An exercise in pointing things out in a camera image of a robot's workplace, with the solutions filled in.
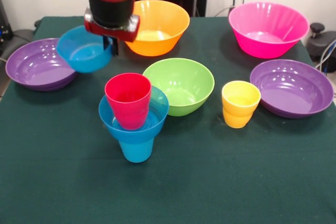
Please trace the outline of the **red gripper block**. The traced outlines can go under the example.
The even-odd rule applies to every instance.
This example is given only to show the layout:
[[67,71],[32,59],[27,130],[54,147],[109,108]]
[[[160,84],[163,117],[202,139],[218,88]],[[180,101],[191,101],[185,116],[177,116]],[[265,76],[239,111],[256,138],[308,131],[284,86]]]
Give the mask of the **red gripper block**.
[[119,40],[133,42],[138,34],[140,27],[140,16],[132,14],[128,22],[121,27],[106,28],[99,25],[93,18],[93,14],[89,7],[86,8],[84,14],[85,29],[96,35],[103,36],[103,49],[108,50],[111,47],[110,37],[117,38],[112,40],[112,55],[119,55]]

